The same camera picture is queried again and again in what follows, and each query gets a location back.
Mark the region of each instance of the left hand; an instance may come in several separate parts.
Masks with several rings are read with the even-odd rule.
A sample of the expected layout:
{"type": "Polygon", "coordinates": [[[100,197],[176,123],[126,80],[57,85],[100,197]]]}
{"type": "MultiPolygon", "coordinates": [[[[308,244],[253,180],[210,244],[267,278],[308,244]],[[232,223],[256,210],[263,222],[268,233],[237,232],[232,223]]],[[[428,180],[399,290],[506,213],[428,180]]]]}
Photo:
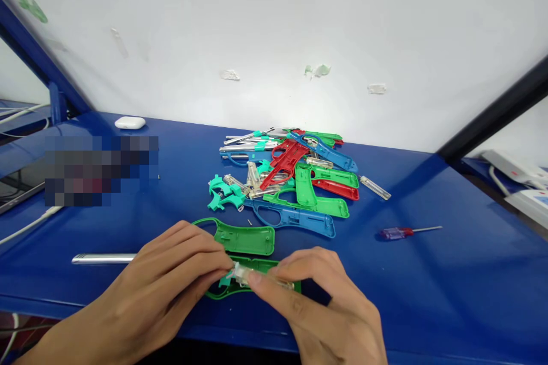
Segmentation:
{"type": "Polygon", "coordinates": [[[180,221],[146,244],[95,301],[17,361],[133,364],[168,343],[233,262],[212,235],[180,221]]]}

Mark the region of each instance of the red plastic part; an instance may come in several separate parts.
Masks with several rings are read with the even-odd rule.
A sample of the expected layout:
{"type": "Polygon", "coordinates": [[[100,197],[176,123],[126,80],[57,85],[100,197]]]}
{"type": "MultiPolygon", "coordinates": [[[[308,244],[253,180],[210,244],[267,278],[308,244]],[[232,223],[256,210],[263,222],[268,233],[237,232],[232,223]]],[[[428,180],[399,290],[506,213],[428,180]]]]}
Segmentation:
{"type": "Polygon", "coordinates": [[[357,201],[360,199],[360,192],[357,188],[352,188],[339,182],[329,180],[312,180],[312,185],[323,188],[329,192],[357,201]]]}
{"type": "Polygon", "coordinates": [[[274,169],[270,171],[270,174],[261,183],[261,189],[265,190],[269,185],[283,183],[293,177],[295,175],[295,164],[308,152],[308,147],[295,140],[286,140],[277,147],[274,147],[270,163],[270,166],[274,167],[274,169]],[[285,150],[285,152],[278,157],[274,156],[274,153],[282,150],[285,150]],[[287,173],[288,177],[283,180],[273,181],[274,176],[279,172],[287,173]]]}

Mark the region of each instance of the hand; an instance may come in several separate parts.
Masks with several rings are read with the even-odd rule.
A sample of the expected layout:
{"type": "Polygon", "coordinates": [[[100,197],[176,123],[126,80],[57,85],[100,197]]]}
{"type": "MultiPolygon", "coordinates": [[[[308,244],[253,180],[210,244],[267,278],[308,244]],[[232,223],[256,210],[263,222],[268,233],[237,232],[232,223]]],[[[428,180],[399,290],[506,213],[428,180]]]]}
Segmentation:
{"type": "Polygon", "coordinates": [[[388,364],[377,308],[348,278],[339,256],[320,247],[296,251],[248,278],[251,289],[288,321],[308,364],[388,364]],[[312,278],[332,299],[327,307],[279,286],[272,278],[312,278]]]}
{"type": "Polygon", "coordinates": [[[207,289],[232,268],[212,235],[180,221],[17,364],[133,364],[173,339],[207,289]]]}

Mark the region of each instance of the white cable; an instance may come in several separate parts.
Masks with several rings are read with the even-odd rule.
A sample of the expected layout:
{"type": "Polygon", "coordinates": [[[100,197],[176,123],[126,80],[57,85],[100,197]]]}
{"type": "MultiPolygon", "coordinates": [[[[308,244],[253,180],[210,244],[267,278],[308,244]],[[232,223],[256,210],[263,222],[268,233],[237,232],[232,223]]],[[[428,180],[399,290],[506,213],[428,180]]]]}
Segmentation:
{"type": "Polygon", "coordinates": [[[53,214],[55,214],[57,211],[59,211],[61,208],[63,208],[62,206],[54,206],[54,207],[49,207],[48,210],[46,212],[44,212],[44,214],[42,214],[40,216],[40,218],[38,218],[37,220],[31,222],[30,224],[28,224],[26,227],[24,228],[21,228],[19,231],[16,231],[14,232],[12,235],[10,236],[7,236],[6,238],[4,238],[3,240],[0,240],[0,245],[2,244],[5,244],[6,242],[8,242],[9,240],[12,240],[13,238],[15,238],[16,236],[18,235],[21,235],[22,233],[24,233],[25,231],[28,231],[29,229],[31,229],[33,226],[35,226],[36,224],[38,224],[39,222],[42,222],[43,220],[49,218],[50,216],[52,216],[53,214]]]}
{"type": "Polygon", "coordinates": [[[495,175],[495,167],[494,166],[490,166],[489,167],[489,175],[491,176],[491,178],[493,179],[494,183],[496,185],[498,185],[498,187],[501,189],[502,193],[504,194],[505,197],[508,197],[510,195],[510,191],[508,191],[506,189],[506,187],[504,185],[502,185],[501,181],[497,178],[497,176],[495,175]]]}
{"type": "MultiPolygon", "coordinates": [[[[13,317],[13,328],[14,329],[19,328],[19,315],[12,314],[11,316],[13,317]]],[[[13,346],[13,343],[15,342],[16,337],[17,337],[17,331],[14,331],[11,334],[10,341],[7,343],[7,347],[4,350],[2,357],[0,358],[0,365],[4,363],[4,360],[6,359],[7,355],[10,353],[10,349],[13,346]]]]}
{"type": "MultiPolygon", "coordinates": [[[[7,123],[8,121],[12,121],[14,119],[16,119],[17,117],[21,117],[22,115],[25,115],[26,114],[26,111],[35,111],[35,110],[38,110],[39,108],[42,108],[42,107],[47,107],[49,106],[50,103],[46,103],[46,104],[37,104],[35,106],[32,106],[32,107],[21,107],[19,110],[18,113],[15,113],[11,116],[9,116],[8,118],[5,118],[3,120],[0,120],[0,124],[4,124],[4,123],[7,123]]],[[[17,110],[17,108],[13,108],[13,107],[1,107],[3,110],[17,110]]]]}
{"type": "MultiPolygon", "coordinates": [[[[7,110],[8,107],[0,107],[0,110],[2,110],[2,109],[3,109],[3,110],[7,110]]],[[[45,119],[45,121],[46,121],[46,125],[45,125],[44,128],[42,128],[42,129],[46,129],[47,127],[49,127],[49,125],[50,125],[50,120],[49,120],[49,118],[47,118],[44,114],[42,114],[42,113],[40,113],[40,112],[34,110],[33,108],[21,108],[20,110],[24,110],[25,112],[26,112],[26,111],[33,111],[33,112],[35,112],[35,113],[37,113],[37,114],[40,114],[42,117],[44,117],[44,119],[45,119]]],[[[9,120],[9,119],[13,119],[13,118],[14,118],[14,116],[11,116],[11,117],[8,117],[8,118],[5,119],[5,120],[9,120]]],[[[1,131],[0,131],[0,134],[7,135],[8,137],[17,137],[17,138],[26,137],[26,136],[16,136],[16,135],[4,133],[4,132],[1,132],[1,131]]]]}

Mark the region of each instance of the right hand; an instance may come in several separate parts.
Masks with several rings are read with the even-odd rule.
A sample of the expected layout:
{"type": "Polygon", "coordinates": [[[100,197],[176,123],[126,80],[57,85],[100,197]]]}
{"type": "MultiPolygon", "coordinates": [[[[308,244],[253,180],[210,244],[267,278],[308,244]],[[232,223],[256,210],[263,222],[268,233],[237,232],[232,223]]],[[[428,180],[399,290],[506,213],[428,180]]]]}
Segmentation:
{"type": "Polygon", "coordinates": [[[348,278],[339,256],[320,247],[296,251],[280,261],[268,275],[253,271],[251,289],[289,322],[303,365],[387,365],[377,308],[348,278]],[[285,281],[312,278],[329,295],[323,306],[279,286],[285,281]]]}

